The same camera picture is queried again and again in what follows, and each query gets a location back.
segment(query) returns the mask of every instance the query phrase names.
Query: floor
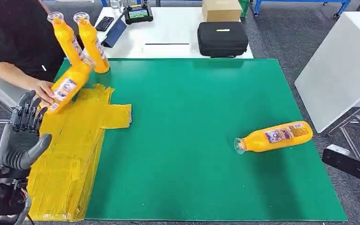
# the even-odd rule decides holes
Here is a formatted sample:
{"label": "floor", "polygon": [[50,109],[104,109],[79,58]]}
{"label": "floor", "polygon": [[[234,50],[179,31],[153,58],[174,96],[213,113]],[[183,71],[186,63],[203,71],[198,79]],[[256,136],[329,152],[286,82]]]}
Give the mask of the floor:
{"label": "floor", "polygon": [[[78,11],[86,11],[90,14],[90,20],[94,23],[101,10],[101,4],[97,0],[90,2],[54,2],[46,1],[51,11],[61,11],[65,20],[77,32],[71,15]],[[352,1],[347,8],[348,11],[356,9],[360,0]],[[162,1],[163,7],[199,7],[197,1]],[[260,15],[253,17],[251,9],[242,22],[245,25],[249,37],[250,47],[256,58],[276,58],[279,60],[293,95],[299,105],[304,119],[311,124],[311,120],[294,86],[294,81],[300,74],[310,57],[326,37],[335,21],[333,14],[338,10],[340,4],[328,3],[286,3],[265,2],[261,5]],[[5,116],[0,111],[0,118]],[[360,149],[360,128],[348,127],[352,138]],[[333,136],[322,136],[315,134],[314,143],[320,153],[329,144],[337,144],[348,148],[345,139],[340,132]],[[348,222],[344,225],[360,225],[360,180],[344,174],[336,169],[326,166],[328,175],[337,192],[337,195],[348,216]],[[54,224],[66,224],[67,222],[55,222]],[[39,224],[52,224],[52,222],[39,222]],[[121,225],[205,225],[205,224],[239,224],[239,225],[322,225],[317,222],[248,222],[248,223],[204,223],[204,222],[109,222],[109,221],[83,221],[77,224],[121,224]]]}

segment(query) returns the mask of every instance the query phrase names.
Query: lying bottle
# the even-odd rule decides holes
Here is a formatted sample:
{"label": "lying bottle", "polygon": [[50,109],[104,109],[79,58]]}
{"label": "lying bottle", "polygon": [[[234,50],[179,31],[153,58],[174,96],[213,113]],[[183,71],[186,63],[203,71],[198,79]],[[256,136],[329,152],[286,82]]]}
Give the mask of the lying bottle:
{"label": "lying bottle", "polygon": [[297,121],[257,130],[244,138],[236,138],[234,147],[239,154],[245,151],[263,152],[303,144],[312,137],[313,130],[309,124]]}
{"label": "lying bottle", "polygon": [[79,46],[74,31],[64,22],[64,16],[60,12],[52,12],[47,16],[52,23],[56,36],[63,52],[72,65],[82,61],[82,48]]}
{"label": "lying bottle", "polygon": [[57,113],[68,104],[88,81],[93,66],[92,61],[87,57],[71,66],[52,86],[54,103],[46,113]]}
{"label": "lying bottle", "polygon": [[87,13],[76,13],[74,21],[78,24],[79,36],[81,36],[83,45],[89,54],[89,57],[95,62],[94,71],[96,73],[105,73],[110,69],[108,59],[104,54],[103,47],[97,39],[97,30],[89,21]]}

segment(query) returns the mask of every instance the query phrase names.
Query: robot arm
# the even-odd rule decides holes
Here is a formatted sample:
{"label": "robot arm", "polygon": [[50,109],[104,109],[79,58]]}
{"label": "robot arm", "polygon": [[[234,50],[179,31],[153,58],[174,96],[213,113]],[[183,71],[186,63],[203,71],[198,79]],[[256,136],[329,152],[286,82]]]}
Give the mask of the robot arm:
{"label": "robot arm", "polygon": [[52,140],[50,134],[39,137],[47,108],[37,113],[41,99],[34,96],[35,91],[22,96],[0,140],[0,225],[21,225],[28,216],[27,177]]}
{"label": "robot arm", "polygon": [[[360,122],[360,115],[355,115]],[[350,154],[350,151],[334,144],[323,150],[322,161],[345,173],[360,179],[360,159]]]}

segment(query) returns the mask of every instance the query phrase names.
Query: human hand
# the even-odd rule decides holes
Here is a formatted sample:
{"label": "human hand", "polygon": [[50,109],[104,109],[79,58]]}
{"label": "human hand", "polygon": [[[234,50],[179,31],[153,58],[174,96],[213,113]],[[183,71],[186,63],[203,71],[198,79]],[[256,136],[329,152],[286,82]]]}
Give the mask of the human hand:
{"label": "human hand", "polygon": [[30,87],[31,90],[34,90],[36,92],[34,99],[41,98],[41,103],[47,107],[53,104],[54,94],[51,90],[53,84],[54,83],[48,81],[36,80]]}

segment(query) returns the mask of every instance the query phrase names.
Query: yellow tape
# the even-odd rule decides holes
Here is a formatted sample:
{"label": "yellow tape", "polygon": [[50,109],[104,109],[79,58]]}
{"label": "yellow tape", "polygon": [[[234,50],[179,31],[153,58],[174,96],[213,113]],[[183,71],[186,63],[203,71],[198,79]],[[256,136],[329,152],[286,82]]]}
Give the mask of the yellow tape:
{"label": "yellow tape", "polygon": [[103,144],[104,128],[127,128],[131,105],[109,105],[112,88],[82,89],[75,102],[44,117],[41,134],[52,143],[32,166],[28,191],[34,220],[85,217]]}

